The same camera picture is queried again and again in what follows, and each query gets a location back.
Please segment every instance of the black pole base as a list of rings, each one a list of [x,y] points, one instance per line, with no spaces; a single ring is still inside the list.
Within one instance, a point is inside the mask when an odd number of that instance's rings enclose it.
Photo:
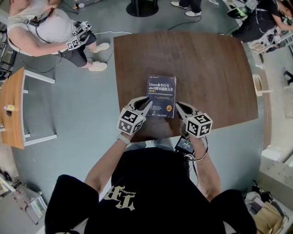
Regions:
[[[158,6],[154,7],[154,3],[148,0],[139,0],[139,15],[137,15],[136,7],[134,6],[134,4],[130,3],[126,7],[127,13],[135,17],[152,16],[156,14],[158,10],[159,10],[159,7]]]

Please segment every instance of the black t-shirt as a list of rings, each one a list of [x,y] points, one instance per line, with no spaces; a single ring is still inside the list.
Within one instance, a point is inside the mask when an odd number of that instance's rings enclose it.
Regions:
[[[280,17],[279,5],[277,0],[260,0],[257,4],[257,9],[262,9],[272,15]]]
[[[178,153],[158,148],[127,151],[111,182],[99,201],[90,186],[59,176],[45,217],[46,233],[69,232],[88,218],[85,234],[103,229],[224,234],[223,221],[237,231],[230,233],[256,234],[241,193],[228,190],[208,202],[189,179],[188,163]]]

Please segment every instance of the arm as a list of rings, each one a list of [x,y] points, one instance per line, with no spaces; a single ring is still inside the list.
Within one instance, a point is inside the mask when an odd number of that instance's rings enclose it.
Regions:
[[[22,27],[11,29],[9,38],[22,51],[36,57],[67,49],[66,43],[39,44],[33,35]]]
[[[61,0],[49,0],[49,5],[53,6],[53,8],[57,8]]]
[[[125,133],[122,135],[129,140],[132,138],[132,136]],[[101,194],[124,153],[126,146],[122,140],[117,140],[93,166],[84,182]]]
[[[281,29],[281,30],[285,30],[285,31],[288,31],[288,30],[293,30],[293,25],[287,25],[287,24],[284,24],[281,20],[280,17],[278,16],[275,16],[275,15],[272,15],[276,24],[278,25],[278,27]]]
[[[202,158],[206,151],[206,147],[202,139],[197,139],[190,135],[190,141],[195,152],[195,158]],[[201,192],[207,200],[211,201],[214,197],[221,193],[220,176],[208,153],[203,160],[198,161],[196,164]]]

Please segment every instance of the person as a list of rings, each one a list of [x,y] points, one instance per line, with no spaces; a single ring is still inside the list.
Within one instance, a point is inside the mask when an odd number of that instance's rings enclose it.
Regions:
[[[247,43],[260,39],[268,30],[278,26],[281,30],[293,30],[292,25],[282,22],[282,15],[292,17],[293,7],[289,0],[259,0],[257,11],[253,11],[244,20],[232,36]]]
[[[179,2],[171,2],[173,6],[187,9],[190,5],[191,11],[185,12],[187,16],[195,17],[201,15],[201,0],[180,0]]]
[[[287,79],[287,84],[288,86],[291,86],[293,85],[293,74],[288,72],[287,70],[284,71],[283,75],[286,77],[286,76],[289,76],[289,79]]]
[[[60,51],[63,58],[71,61],[77,67],[88,68],[90,71],[105,70],[106,63],[87,61],[83,52],[85,47],[88,47],[92,53],[109,48],[108,43],[97,46],[93,33],[89,33],[86,43],[81,47],[71,51],[67,50],[66,42],[73,37],[75,27],[74,21],[64,11],[56,8],[59,2],[60,0],[10,0],[7,31],[11,42],[32,56],[58,54]],[[34,26],[26,22],[35,16],[40,19],[49,16],[44,23],[39,25],[37,32]]]
[[[122,133],[128,140],[132,136]],[[195,158],[206,152],[190,136]],[[118,138],[92,167],[84,182],[69,175],[57,179],[45,216],[45,233],[92,234],[193,230],[194,233],[256,234],[241,192],[221,193],[221,181],[209,154],[197,162],[201,192],[189,179],[189,165],[170,139],[127,143]],[[108,180],[111,188],[99,201]]]

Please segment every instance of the black shorts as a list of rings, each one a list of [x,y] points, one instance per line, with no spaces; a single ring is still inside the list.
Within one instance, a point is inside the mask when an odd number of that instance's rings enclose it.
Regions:
[[[238,38],[244,43],[260,39],[264,33],[276,25],[274,18],[270,13],[262,11],[248,15],[239,29],[232,32],[232,36]]]
[[[87,64],[87,57],[84,54],[84,49],[86,46],[94,43],[97,39],[96,36],[90,31],[90,36],[87,40],[87,42],[80,46],[77,49],[73,49],[73,50],[65,50],[64,52],[62,52],[62,57],[71,61],[72,63],[74,63],[77,67],[83,67]]]

